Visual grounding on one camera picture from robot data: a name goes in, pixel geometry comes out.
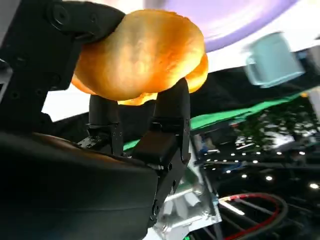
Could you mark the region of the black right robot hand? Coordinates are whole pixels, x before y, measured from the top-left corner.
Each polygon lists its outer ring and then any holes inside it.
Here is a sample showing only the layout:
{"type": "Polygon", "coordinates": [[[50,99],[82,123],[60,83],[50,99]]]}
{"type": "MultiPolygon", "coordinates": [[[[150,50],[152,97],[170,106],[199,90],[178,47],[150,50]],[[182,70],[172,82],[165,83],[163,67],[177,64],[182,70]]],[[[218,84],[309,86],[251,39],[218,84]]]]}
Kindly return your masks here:
{"type": "Polygon", "coordinates": [[[61,0],[0,3],[0,237],[141,240],[190,160],[190,96],[182,78],[158,94],[149,131],[122,155],[118,105],[92,97],[90,136],[52,136],[42,112],[66,90],[81,47],[112,33],[116,8],[61,0]]]}

